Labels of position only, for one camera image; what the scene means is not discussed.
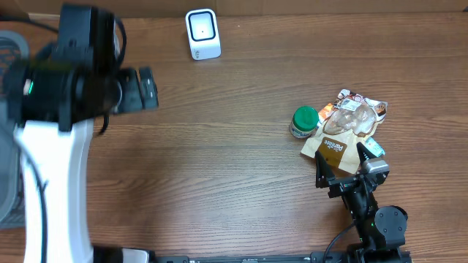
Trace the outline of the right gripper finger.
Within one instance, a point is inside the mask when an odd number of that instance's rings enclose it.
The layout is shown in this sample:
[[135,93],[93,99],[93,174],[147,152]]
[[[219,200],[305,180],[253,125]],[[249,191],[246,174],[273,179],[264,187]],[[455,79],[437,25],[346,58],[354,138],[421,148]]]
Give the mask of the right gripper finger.
[[336,178],[327,161],[318,150],[315,152],[316,181],[331,181]]
[[357,144],[357,151],[360,159],[360,166],[362,168],[371,167],[373,159],[375,159],[376,156],[362,142]]

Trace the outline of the teal snack packet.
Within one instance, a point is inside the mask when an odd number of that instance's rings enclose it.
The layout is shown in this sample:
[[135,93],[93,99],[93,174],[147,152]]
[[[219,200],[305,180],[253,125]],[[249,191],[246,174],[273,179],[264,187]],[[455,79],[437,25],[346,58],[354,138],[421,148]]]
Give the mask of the teal snack packet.
[[365,142],[366,148],[374,154],[376,157],[384,156],[385,150],[380,146],[380,144],[374,140],[372,137],[369,137]]

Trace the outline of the beige dried mushroom bag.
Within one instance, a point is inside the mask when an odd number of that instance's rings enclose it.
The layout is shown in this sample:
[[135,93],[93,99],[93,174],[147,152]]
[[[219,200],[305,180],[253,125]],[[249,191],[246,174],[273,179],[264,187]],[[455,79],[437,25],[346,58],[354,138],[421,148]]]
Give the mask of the beige dried mushroom bag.
[[365,144],[374,135],[385,120],[388,103],[343,89],[331,104],[333,114],[318,123],[317,131],[306,140],[301,153],[313,158],[318,150],[330,166],[355,173],[360,166],[357,144]]

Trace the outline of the clear jar white contents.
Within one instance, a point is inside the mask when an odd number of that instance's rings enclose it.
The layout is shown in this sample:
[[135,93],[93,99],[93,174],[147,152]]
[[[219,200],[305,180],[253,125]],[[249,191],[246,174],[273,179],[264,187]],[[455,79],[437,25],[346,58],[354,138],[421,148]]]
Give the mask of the clear jar white contents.
[[295,111],[289,125],[289,130],[292,136],[303,139],[315,133],[318,123],[318,112],[313,107],[302,106]]

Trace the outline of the green bottle cap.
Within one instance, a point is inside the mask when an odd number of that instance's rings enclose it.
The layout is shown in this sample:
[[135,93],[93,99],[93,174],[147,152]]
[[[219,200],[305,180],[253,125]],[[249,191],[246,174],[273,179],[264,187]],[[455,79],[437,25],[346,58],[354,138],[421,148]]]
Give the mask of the green bottle cap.
[[310,106],[299,107],[293,117],[294,126],[303,132],[310,132],[316,129],[319,122],[318,112]]

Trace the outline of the orange tissue pack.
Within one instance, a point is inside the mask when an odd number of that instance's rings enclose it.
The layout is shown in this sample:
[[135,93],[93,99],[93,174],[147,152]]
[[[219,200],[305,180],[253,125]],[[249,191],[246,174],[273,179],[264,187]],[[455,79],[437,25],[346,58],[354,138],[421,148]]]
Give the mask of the orange tissue pack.
[[323,107],[318,112],[319,122],[323,123],[324,121],[326,121],[333,114],[333,111],[334,111],[334,106],[331,103]]

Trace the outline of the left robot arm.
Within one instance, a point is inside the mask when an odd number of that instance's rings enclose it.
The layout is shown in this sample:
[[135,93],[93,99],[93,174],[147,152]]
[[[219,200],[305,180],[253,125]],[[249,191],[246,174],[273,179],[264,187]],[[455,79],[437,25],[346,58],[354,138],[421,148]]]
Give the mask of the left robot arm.
[[26,262],[150,263],[142,248],[94,245],[86,215],[86,171],[96,118],[159,105],[152,71],[125,68],[120,18],[65,4],[57,40],[14,61],[3,79],[7,137],[20,153],[26,205]]

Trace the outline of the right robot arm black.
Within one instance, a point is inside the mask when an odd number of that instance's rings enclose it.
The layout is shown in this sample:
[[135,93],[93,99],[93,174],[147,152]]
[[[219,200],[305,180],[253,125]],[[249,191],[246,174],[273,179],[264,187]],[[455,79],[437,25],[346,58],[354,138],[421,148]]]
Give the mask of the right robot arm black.
[[[407,212],[399,206],[379,207],[373,191],[382,185],[389,172],[388,163],[357,144],[361,169],[353,176],[337,178],[325,157],[315,152],[316,187],[328,188],[332,199],[340,197],[352,216],[352,223],[335,236],[323,252],[312,252],[311,262],[411,262],[405,244]],[[346,251],[333,253],[332,247],[351,229],[356,229],[360,242],[347,246]]]

